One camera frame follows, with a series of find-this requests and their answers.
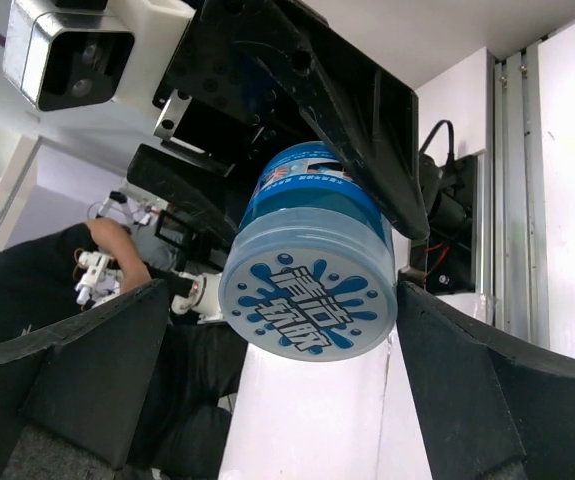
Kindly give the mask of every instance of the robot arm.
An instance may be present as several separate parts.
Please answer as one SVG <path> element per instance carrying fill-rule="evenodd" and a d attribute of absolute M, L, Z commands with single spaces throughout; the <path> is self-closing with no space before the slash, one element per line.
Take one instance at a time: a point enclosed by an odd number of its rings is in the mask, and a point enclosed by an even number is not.
<path fill-rule="evenodd" d="M 80 282 L 76 285 L 78 298 L 76 303 L 86 305 L 93 300 L 94 306 L 111 300 L 120 293 L 122 272 L 110 269 L 114 261 L 111 255 L 101 252 L 83 252 L 78 258 L 80 268 L 86 270 Z M 221 323 L 223 315 L 218 302 L 218 286 L 220 274 L 202 273 L 192 275 L 186 272 L 172 272 L 178 279 L 186 282 L 171 282 L 174 289 L 174 297 L 171 303 L 171 311 L 176 315 L 184 315 L 190 310 L 199 314 L 199 325 Z M 101 288 L 101 284 L 113 280 L 112 291 L 107 292 Z"/>

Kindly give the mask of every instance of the person's arm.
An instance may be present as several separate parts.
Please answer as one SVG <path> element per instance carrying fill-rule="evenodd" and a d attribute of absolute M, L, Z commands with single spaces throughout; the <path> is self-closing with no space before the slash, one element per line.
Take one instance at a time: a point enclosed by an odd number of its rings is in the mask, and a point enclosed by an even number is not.
<path fill-rule="evenodd" d="M 120 293 L 140 287 L 151 280 L 136 245 L 119 223 L 109 218 L 96 218 L 86 222 L 86 225 L 94 243 L 118 262 L 123 272 Z"/>

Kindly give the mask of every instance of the ceiling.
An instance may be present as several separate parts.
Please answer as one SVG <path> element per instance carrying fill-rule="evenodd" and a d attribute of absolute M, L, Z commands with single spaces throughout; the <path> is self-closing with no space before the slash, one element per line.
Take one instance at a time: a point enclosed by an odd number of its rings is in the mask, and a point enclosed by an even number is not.
<path fill-rule="evenodd" d="M 575 19 L 575 0 L 305 0 L 413 88 L 476 50 L 504 59 Z M 0 0 L 0 31 L 9 0 Z"/>

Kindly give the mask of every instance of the printed logo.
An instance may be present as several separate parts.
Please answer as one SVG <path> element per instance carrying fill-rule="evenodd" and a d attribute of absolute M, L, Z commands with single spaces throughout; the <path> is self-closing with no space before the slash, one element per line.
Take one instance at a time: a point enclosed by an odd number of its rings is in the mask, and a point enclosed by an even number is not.
<path fill-rule="evenodd" d="M 262 328 L 255 330 L 256 335 L 275 330 L 280 334 L 278 343 L 282 347 L 320 355 L 331 346 L 352 348 L 351 337 L 362 334 L 356 321 L 378 318 L 372 311 L 354 311 L 364 305 L 361 297 L 378 297 L 378 292 L 369 290 L 369 282 L 364 277 L 354 275 L 341 280 L 340 275 L 329 273 L 325 283 L 330 286 L 325 287 L 321 283 L 327 270 L 325 260 L 316 260 L 311 269 L 293 266 L 294 259 L 286 253 L 278 255 L 276 261 L 283 266 L 277 273 L 265 263 L 250 268 L 250 274 L 269 287 L 257 290 L 260 297 L 241 295 L 238 298 L 238 305 L 253 308 L 254 313 L 247 315 L 247 321 L 262 324 Z M 248 286 L 239 283 L 237 288 L 245 291 Z M 355 296 L 336 300 L 344 294 Z M 239 310 L 231 313 L 236 317 L 241 315 Z"/>

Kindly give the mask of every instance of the black clothing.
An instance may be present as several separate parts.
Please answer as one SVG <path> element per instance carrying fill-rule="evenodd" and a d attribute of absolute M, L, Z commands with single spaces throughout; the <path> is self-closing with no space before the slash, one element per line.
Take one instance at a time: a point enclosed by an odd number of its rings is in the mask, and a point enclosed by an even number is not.
<path fill-rule="evenodd" d="M 84 224 L 0 252 L 0 342 L 80 313 L 77 249 L 98 249 Z"/>
<path fill-rule="evenodd" d="M 80 313 L 76 266 L 96 251 L 80 224 L 0 253 L 0 342 Z M 172 478 L 216 478 L 231 414 L 218 399 L 238 388 L 247 344 L 229 327 L 168 327 L 130 462 Z"/>

